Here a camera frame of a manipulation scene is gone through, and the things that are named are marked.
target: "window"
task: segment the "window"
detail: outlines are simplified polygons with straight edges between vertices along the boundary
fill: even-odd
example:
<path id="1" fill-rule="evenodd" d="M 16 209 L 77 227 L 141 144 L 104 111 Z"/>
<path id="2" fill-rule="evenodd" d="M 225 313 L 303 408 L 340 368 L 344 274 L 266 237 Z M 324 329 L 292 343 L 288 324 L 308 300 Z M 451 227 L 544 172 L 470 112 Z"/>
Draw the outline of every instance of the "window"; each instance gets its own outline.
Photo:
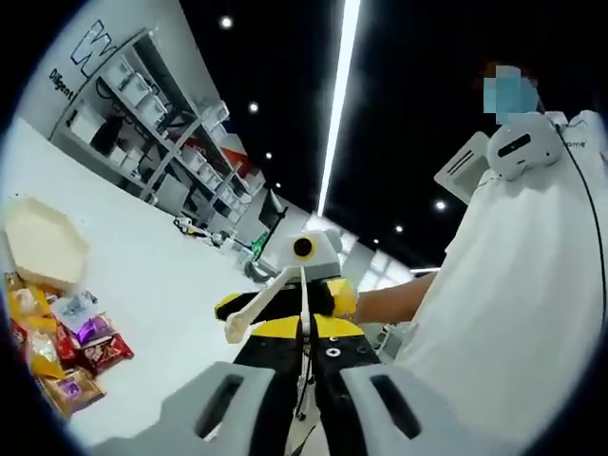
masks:
<path id="1" fill-rule="evenodd" d="M 358 291 L 370 292 L 371 290 L 375 290 L 377 283 L 378 274 L 373 273 L 372 271 L 367 271 L 359 283 Z"/>
<path id="2" fill-rule="evenodd" d="M 408 283 L 414 278 L 409 268 L 384 252 L 377 251 L 371 259 L 370 268 L 359 283 L 359 292 L 382 290 Z"/>
<path id="3" fill-rule="evenodd" d="M 374 255 L 373 258 L 371 259 L 370 266 L 374 271 L 382 274 L 382 273 L 384 273 L 384 270 L 386 269 L 388 263 L 389 263 L 389 256 L 378 250 L 378 251 L 376 251 L 376 255 Z"/>

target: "black ceiling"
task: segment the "black ceiling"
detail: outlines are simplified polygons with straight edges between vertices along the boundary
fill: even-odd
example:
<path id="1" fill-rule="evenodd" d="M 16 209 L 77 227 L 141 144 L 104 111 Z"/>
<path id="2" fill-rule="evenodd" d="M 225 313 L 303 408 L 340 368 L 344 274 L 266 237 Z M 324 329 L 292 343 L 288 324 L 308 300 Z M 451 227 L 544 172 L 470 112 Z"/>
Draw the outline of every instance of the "black ceiling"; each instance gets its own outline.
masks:
<path id="1" fill-rule="evenodd" d="M 344 1 L 180 2 L 251 159 L 314 211 Z M 526 67 L 547 109 L 597 108 L 603 26 L 583 3 L 361 0 L 326 217 L 408 266 L 441 264 L 466 207 L 433 176 L 475 131 L 495 129 L 473 88 L 485 63 Z"/>

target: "white table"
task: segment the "white table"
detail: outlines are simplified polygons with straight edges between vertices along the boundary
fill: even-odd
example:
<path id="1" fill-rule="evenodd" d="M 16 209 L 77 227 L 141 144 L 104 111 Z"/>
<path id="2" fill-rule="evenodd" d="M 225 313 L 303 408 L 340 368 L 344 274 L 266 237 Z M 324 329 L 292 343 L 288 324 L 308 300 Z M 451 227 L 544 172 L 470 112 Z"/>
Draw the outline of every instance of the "white table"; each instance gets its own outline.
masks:
<path id="1" fill-rule="evenodd" d="M 225 341 L 213 307 L 256 285 L 232 259 L 183 236 L 171 216 L 90 172 L 25 121 L 15 121 L 2 157 L 2 203 L 35 197 L 72 218 L 91 246 L 83 284 L 135 353 L 100 376 L 107 396 L 76 413 L 70 428 L 87 446 L 133 436 L 159 418 L 165 397 L 234 359 L 239 346 Z"/>

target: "red snack bag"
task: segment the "red snack bag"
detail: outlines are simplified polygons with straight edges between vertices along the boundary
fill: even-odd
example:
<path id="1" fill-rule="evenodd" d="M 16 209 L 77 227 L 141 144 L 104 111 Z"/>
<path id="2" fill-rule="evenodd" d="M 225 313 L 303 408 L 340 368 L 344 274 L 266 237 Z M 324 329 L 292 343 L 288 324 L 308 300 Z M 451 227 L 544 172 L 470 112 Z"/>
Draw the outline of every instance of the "red snack bag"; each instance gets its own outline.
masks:
<path id="1" fill-rule="evenodd" d="M 83 356 L 89 368 L 99 375 L 124 359 L 131 359 L 133 351 L 121 335 L 115 332 L 102 342 L 84 347 Z"/>
<path id="2" fill-rule="evenodd" d="M 26 360 L 26 342 L 28 341 L 28 332 L 24 330 L 19 323 L 12 318 L 10 319 L 10 330 L 12 331 L 12 340 L 17 346 L 17 350 Z"/>
<path id="3" fill-rule="evenodd" d="M 76 350 L 72 344 L 71 337 L 67 328 L 57 322 L 57 332 L 55 333 L 55 348 L 59 355 L 59 360 L 65 369 L 73 368 L 76 364 Z"/>

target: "white shirt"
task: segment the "white shirt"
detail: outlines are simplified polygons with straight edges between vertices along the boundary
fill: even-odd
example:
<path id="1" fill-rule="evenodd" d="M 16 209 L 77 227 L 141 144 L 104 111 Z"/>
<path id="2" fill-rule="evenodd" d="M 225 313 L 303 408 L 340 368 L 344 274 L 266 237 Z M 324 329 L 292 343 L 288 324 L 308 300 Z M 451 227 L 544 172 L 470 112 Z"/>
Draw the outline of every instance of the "white shirt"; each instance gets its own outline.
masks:
<path id="1" fill-rule="evenodd" d="M 608 256 L 599 116 L 550 117 L 563 125 L 590 187 Z M 598 235 L 570 157 L 513 181 L 488 170 L 446 251 L 395 364 L 444 396 L 480 438 L 527 446 L 560 410 L 599 339 Z M 318 427 L 302 454 L 324 454 L 323 437 Z"/>

